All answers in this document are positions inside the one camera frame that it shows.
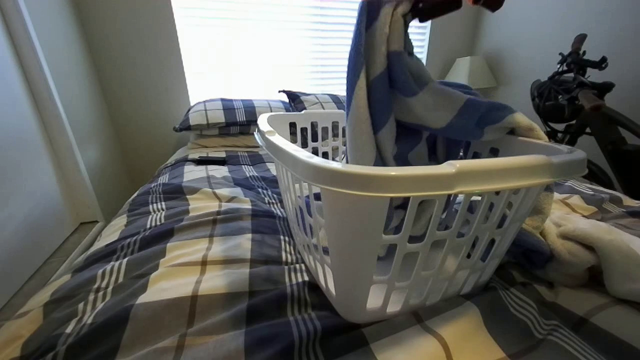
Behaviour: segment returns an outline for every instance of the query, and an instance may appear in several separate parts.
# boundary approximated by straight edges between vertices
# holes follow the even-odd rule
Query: bed
[[[271,158],[195,146],[0,328],[0,359],[640,359],[639,323],[637,303],[509,264],[475,295],[349,323],[296,252]]]

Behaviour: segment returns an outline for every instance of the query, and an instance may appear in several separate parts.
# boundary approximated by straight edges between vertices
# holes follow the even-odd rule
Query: white plastic laundry basket
[[[275,159],[298,251],[352,322],[482,286],[543,187],[586,171],[580,150],[515,136],[472,142],[469,160],[442,165],[349,165],[341,162],[344,117],[343,111],[265,114],[256,138]],[[390,203],[405,209],[394,227]],[[426,230],[412,234],[417,221]]]

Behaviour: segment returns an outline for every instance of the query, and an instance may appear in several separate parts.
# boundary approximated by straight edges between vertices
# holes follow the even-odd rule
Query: blue striped towel
[[[411,5],[398,0],[360,3],[347,70],[348,162],[436,165],[457,159],[467,140],[507,133],[548,141],[540,127],[513,108],[480,98],[467,85],[434,81],[413,53]],[[545,194],[534,208],[536,216],[526,223],[540,241],[552,188]],[[403,216],[402,204],[392,207],[397,210],[394,218]],[[413,229],[412,234],[423,231]]]

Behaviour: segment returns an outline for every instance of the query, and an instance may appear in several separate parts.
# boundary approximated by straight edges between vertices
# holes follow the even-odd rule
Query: lampshade
[[[457,59],[445,80],[467,84],[474,89],[492,88],[498,85],[482,56]]]

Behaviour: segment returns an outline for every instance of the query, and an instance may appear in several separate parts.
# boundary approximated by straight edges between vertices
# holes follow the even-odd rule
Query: floor
[[[49,279],[64,264],[67,258],[89,235],[97,222],[84,222],[76,227],[71,235],[45,260],[38,270],[13,294],[13,297],[0,309],[0,325],[17,313],[27,301],[45,286]]]

